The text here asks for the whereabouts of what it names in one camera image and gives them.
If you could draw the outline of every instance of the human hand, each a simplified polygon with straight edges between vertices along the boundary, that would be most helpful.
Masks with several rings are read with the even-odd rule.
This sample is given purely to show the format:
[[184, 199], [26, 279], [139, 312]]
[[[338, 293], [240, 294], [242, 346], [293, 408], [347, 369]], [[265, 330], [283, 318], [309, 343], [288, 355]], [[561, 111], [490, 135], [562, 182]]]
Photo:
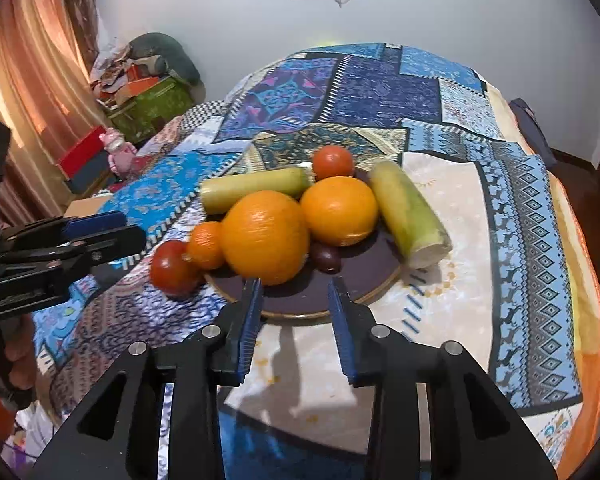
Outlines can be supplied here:
[[4, 355], [13, 363], [9, 381], [21, 390], [29, 390], [36, 383], [34, 331], [35, 326], [31, 314], [25, 314], [22, 316], [18, 331], [4, 345]]

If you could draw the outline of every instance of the cardboard box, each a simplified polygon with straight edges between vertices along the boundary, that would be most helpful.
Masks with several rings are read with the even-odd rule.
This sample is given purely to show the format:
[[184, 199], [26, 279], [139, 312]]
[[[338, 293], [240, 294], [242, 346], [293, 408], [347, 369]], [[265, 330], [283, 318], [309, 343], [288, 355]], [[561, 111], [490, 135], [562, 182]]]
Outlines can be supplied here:
[[159, 82], [159, 77], [145, 77], [144, 79], [138, 79], [137, 81], [129, 81], [116, 92], [116, 102], [122, 106], [132, 97], [140, 95], [142, 92], [157, 85]]
[[83, 198], [82, 200], [74, 200], [69, 204], [69, 207], [64, 212], [64, 216], [68, 217], [84, 217], [95, 215], [102, 205], [109, 201], [112, 195], [92, 196], [91, 198]]
[[145, 77], [149, 77], [149, 67], [143, 64], [133, 64], [129, 68], [126, 69], [126, 76], [129, 81], [137, 81], [139, 79], [144, 79]]

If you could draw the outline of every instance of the red box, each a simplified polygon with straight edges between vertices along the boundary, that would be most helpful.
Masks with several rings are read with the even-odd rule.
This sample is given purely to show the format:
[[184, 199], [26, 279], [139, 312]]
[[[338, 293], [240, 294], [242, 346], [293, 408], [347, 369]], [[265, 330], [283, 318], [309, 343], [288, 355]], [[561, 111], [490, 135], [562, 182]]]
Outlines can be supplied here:
[[60, 159], [58, 166], [71, 179], [83, 167], [88, 160], [91, 160], [96, 153], [100, 152], [104, 145], [100, 140], [100, 134], [105, 133], [105, 127], [100, 125], [91, 130], [83, 140], [78, 141], [67, 154]]

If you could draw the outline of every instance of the pink toy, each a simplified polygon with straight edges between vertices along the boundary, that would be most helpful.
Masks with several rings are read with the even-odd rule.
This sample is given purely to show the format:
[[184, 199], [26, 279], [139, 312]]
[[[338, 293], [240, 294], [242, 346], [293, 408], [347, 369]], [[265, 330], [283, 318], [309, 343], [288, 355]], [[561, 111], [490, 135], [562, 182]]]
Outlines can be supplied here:
[[138, 150], [131, 142], [125, 142], [125, 137], [115, 128], [107, 128], [106, 133], [100, 134], [100, 140], [109, 152], [111, 171], [120, 178], [126, 178]]

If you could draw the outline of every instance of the green box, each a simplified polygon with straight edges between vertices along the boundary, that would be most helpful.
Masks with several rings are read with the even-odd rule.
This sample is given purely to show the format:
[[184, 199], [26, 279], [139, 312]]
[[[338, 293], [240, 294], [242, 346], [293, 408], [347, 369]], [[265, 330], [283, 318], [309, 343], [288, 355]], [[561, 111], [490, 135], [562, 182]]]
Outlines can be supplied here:
[[165, 123], [193, 106], [189, 89], [168, 76], [109, 114], [113, 125], [135, 144], [153, 137]]

